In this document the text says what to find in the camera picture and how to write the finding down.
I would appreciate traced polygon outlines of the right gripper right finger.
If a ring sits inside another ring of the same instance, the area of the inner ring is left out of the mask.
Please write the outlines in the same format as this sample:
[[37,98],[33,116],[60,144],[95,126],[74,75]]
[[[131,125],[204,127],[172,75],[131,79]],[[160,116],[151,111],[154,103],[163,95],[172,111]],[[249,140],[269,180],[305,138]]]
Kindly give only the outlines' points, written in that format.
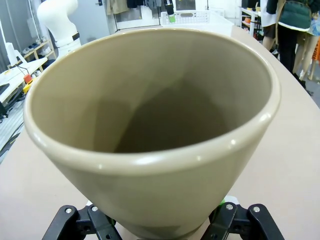
[[226,240],[236,234],[243,240],[283,240],[280,229],[267,207],[256,203],[248,208],[233,202],[221,203],[208,217],[205,240]]

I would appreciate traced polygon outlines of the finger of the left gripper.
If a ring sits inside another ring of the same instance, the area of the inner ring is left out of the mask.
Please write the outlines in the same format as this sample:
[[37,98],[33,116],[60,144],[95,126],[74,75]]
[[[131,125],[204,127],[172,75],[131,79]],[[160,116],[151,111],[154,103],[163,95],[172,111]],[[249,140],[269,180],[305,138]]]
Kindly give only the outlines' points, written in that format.
[[174,23],[176,21],[176,18],[174,12],[174,4],[172,0],[165,0],[165,9],[168,15],[169,22]]

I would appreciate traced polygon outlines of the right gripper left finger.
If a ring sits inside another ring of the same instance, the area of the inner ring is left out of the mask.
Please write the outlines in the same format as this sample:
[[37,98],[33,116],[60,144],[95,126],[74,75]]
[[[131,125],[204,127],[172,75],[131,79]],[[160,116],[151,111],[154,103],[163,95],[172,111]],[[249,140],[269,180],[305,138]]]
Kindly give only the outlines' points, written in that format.
[[83,240],[87,235],[95,235],[99,240],[120,240],[115,224],[115,220],[93,204],[80,210],[72,205],[63,205],[48,227],[48,238]]

